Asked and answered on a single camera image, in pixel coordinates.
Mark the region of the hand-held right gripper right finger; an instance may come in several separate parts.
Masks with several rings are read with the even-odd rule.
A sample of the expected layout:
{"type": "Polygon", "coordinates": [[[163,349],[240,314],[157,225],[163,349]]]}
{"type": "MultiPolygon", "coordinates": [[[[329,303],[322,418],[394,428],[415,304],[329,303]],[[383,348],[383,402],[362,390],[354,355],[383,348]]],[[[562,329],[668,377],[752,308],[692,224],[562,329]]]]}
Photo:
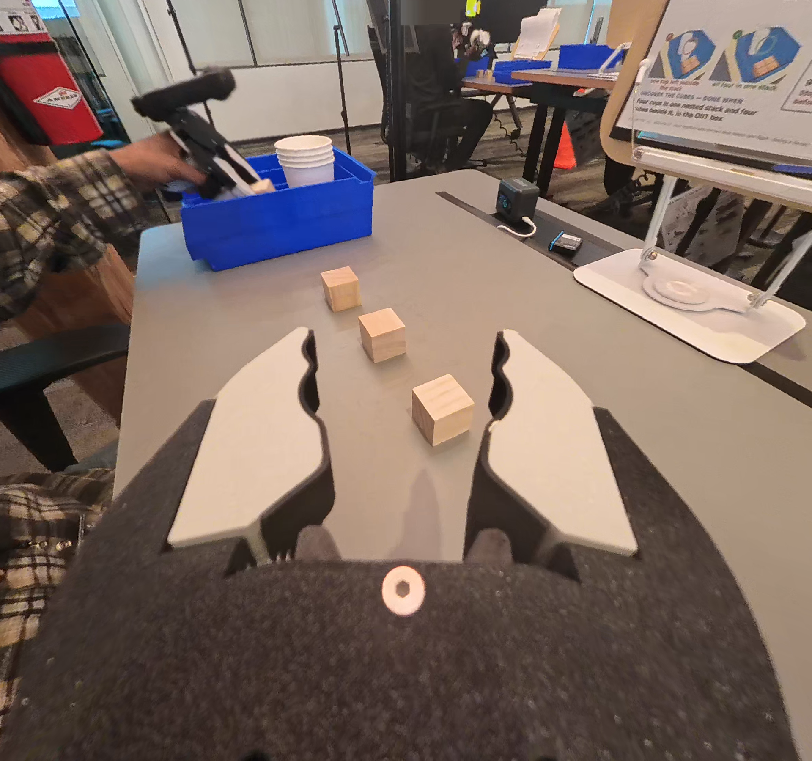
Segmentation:
{"type": "Polygon", "coordinates": [[[515,330],[496,335],[491,421],[477,453],[464,559],[572,564],[573,549],[638,544],[593,402],[515,330]]]}

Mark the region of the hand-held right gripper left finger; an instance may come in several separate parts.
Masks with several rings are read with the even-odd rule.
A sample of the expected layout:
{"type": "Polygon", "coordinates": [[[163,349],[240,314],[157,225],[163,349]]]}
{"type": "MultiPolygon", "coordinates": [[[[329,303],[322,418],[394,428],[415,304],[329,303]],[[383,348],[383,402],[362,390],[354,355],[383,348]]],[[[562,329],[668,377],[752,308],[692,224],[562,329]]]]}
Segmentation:
{"type": "Polygon", "coordinates": [[[335,502],[317,371],[315,334],[297,327],[218,391],[168,547],[236,538],[257,563],[296,558],[300,533],[335,502]]]}

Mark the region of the blue plastic bin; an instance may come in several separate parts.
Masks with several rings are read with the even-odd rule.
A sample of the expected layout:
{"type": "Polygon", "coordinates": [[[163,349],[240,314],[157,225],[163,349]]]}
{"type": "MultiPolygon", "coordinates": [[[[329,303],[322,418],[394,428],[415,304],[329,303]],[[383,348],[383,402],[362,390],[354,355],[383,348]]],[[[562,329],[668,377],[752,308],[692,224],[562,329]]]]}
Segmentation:
{"type": "Polygon", "coordinates": [[[372,234],[375,174],[335,150],[334,179],[289,188],[276,154],[248,157],[274,191],[251,197],[184,197],[180,222],[188,253],[213,271],[233,269],[372,234]]]}

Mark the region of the person's left forearm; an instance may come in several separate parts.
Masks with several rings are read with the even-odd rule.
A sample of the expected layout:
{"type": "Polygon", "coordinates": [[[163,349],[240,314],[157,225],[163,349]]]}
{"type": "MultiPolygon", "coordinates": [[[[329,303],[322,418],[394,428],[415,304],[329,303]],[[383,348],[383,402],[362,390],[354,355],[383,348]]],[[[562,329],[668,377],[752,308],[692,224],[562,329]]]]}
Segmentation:
{"type": "Polygon", "coordinates": [[[24,313],[49,273],[95,265],[137,238],[148,208],[106,150],[1,174],[1,322],[24,313]]]}

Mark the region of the person's left hand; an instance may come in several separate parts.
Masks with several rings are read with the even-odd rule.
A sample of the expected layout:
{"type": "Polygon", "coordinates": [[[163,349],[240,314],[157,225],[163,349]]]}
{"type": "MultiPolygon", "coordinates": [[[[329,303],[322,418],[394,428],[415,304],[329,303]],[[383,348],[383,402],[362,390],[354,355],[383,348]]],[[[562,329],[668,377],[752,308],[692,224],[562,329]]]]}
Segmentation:
{"type": "Polygon", "coordinates": [[[177,182],[198,188],[206,182],[206,175],[185,160],[184,150],[168,131],[117,148],[110,157],[142,192],[177,182]]]}

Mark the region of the red fire extinguisher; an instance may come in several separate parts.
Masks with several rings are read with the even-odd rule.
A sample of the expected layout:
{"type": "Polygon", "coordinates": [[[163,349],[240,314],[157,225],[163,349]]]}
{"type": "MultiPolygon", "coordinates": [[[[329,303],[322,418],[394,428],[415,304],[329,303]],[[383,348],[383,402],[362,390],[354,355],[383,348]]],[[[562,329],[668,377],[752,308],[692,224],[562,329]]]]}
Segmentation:
{"type": "Polygon", "coordinates": [[[2,108],[35,146],[103,137],[85,96],[31,0],[1,0],[2,108]]]}

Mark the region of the black vertical pole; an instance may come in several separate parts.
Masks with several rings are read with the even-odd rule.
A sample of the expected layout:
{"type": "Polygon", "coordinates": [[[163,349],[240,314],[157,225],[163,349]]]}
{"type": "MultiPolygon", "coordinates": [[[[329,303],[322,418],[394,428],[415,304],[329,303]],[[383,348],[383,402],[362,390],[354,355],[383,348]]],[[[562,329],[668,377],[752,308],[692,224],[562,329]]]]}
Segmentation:
{"type": "Polygon", "coordinates": [[[407,119],[403,90],[405,50],[401,10],[402,0],[389,0],[387,91],[391,183],[407,177],[407,119]]]}

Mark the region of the wooden pillar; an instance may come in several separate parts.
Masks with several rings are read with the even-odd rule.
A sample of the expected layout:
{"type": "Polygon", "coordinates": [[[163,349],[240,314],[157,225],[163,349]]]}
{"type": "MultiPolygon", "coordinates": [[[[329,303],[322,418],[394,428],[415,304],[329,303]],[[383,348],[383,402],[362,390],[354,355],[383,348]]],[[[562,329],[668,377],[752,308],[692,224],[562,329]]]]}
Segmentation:
{"type": "MultiPolygon", "coordinates": [[[[12,164],[12,167],[2,167],[2,172],[56,163],[51,161],[52,154],[34,151],[34,147],[26,143],[18,144],[14,131],[8,136],[10,129],[3,120],[2,164],[12,164]]],[[[13,324],[28,339],[35,340],[108,322],[129,323],[134,283],[134,276],[111,244],[102,258],[89,268],[49,273],[28,309],[2,326],[13,324]]]]}

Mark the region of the white tablet stand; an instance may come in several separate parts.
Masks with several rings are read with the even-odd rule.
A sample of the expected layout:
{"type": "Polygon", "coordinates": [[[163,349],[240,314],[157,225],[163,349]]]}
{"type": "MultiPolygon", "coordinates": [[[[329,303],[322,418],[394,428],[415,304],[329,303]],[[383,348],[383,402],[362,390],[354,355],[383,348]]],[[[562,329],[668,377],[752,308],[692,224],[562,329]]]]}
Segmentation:
{"type": "Polygon", "coordinates": [[[766,200],[786,198],[789,206],[810,208],[810,166],[779,163],[757,168],[632,142],[640,167],[664,175],[663,186],[641,248],[631,248],[574,270],[583,287],[723,362],[747,365],[801,331],[806,322],[794,310],[773,305],[777,290],[810,250],[801,248],[765,289],[737,287],[693,267],[657,246],[679,179],[695,179],[766,200]]]}

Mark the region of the black power bank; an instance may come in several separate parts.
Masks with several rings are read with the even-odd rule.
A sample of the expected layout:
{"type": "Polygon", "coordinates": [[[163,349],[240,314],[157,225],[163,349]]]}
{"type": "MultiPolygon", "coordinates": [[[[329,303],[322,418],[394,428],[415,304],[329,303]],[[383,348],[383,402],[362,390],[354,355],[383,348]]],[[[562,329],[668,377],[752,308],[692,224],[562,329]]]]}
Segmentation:
{"type": "Polygon", "coordinates": [[[524,178],[502,179],[495,211],[498,216],[510,221],[533,218],[539,198],[540,190],[536,184],[524,178]]]}

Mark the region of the blue background bin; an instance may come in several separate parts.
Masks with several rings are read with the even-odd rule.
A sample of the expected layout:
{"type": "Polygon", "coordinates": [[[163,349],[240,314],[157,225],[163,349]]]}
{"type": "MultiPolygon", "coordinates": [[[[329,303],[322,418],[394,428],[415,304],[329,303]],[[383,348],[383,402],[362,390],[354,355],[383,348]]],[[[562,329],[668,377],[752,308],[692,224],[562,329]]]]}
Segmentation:
{"type": "Polygon", "coordinates": [[[557,69],[559,71],[607,70],[624,59],[626,49],[601,44],[562,44],[559,49],[557,69]]]}
{"type": "Polygon", "coordinates": [[[552,67],[550,60],[498,60],[484,57],[469,62],[466,78],[484,78],[499,85],[514,85],[513,72],[525,70],[543,70],[552,67]]]}

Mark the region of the wooden clipboard stand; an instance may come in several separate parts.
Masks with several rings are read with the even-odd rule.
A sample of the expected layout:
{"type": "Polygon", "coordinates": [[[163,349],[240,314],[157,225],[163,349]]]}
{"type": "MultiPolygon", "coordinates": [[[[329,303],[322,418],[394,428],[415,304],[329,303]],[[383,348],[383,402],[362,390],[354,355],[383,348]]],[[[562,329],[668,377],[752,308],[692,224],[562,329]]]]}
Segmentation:
{"type": "Polygon", "coordinates": [[[543,61],[560,30],[561,8],[543,8],[522,19],[512,60],[543,61]]]}

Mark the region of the wooden background desk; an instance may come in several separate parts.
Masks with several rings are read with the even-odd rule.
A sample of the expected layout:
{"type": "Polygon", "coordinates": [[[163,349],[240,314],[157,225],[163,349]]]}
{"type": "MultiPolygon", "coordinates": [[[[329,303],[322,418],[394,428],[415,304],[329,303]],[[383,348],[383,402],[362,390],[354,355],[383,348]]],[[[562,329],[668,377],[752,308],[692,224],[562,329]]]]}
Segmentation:
{"type": "Polygon", "coordinates": [[[542,197],[547,195],[554,161],[563,134],[566,114],[582,112],[601,116],[604,96],[577,95],[581,90],[611,92],[619,73],[579,70],[523,69],[512,74],[510,84],[501,85],[485,76],[467,77],[464,86],[483,93],[518,96],[535,106],[533,124],[524,158],[523,177],[533,181],[542,197]]]}

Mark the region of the instruction sheet on stand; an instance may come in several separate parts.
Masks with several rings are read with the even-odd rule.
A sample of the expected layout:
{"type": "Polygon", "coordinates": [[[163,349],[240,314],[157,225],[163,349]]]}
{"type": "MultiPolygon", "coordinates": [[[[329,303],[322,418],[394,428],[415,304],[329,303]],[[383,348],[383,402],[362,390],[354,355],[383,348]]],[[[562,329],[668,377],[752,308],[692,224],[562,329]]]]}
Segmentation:
{"type": "MultiPolygon", "coordinates": [[[[646,42],[649,41],[654,33],[660,17],[663,15],[665,4],[667,0],[629,0],[635,4],[636,18],[634,23],[634,35],[632,43],[626,54],[624,64],[622,66],[619,78],[614,86],[612,96],[604,112],[601,138],[604,145],[606,154],[619,162],[629,163],[639,169],[647,170],[640,167],[634,162],[632,158],[632,142],[630,140],[617,140],[612,138],[612,128],[622,110],[629,94],[642,83],[645,76],[645,71],[648,66],[648,61],[643,58],[645,54],[646,42]]],[[[718,159],[723,162],[738,163],[746,165],[742,161],[735,161],[730,159],[718,159]]],[[[789,206],[786,198],[778,198],[774,201],[767,198],[766,201],[772,201],[778,204],[789,206]]]]}

